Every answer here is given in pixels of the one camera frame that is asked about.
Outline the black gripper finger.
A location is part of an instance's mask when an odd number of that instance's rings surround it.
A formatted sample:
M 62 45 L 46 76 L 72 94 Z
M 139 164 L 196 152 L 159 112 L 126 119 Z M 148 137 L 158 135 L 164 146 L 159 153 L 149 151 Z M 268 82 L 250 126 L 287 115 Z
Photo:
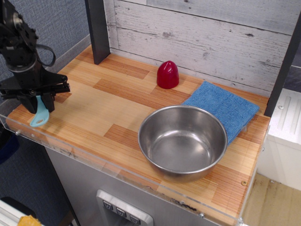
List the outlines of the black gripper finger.
M 37 113 L 38 101 L 36 97 L 24 97 L 20 101 L 30 113 Z
M 42 101 L 49 112 L 53 112 L 55 110 L 54 100 L 55 93 L 45 93 L 42 95 Z

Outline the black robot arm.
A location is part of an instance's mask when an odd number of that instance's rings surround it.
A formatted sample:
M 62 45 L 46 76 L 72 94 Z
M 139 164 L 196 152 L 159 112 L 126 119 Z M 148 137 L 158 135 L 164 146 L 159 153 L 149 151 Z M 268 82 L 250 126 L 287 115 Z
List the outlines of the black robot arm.
M 8 1 L 0 2 L 0 53 L 6 67 L 13 76 L 0 83 L 3 99 L 17 99 L 30 112 L 38 110 L 38 97 L 49 112 L 54 111 L 57 93 L 70 91 L 67 76 L 52 73 L 45 68 L 56 61 L 53 56 L 49 64 L 41 61 L 37 49 L 51 48 L 37 44 L 38 36 L 23 20 L 15 7 Z

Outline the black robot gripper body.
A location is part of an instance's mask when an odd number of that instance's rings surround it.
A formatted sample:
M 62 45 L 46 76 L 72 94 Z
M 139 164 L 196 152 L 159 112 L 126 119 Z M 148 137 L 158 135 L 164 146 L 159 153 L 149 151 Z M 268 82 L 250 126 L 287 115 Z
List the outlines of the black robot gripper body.
M 70 92 L 65 75 L 47 71 L 43 66 L 34 66 L 24 72 L 14 72 L 13 76 L 0 82 L 0 95 L 3 99 L 42 96 Z

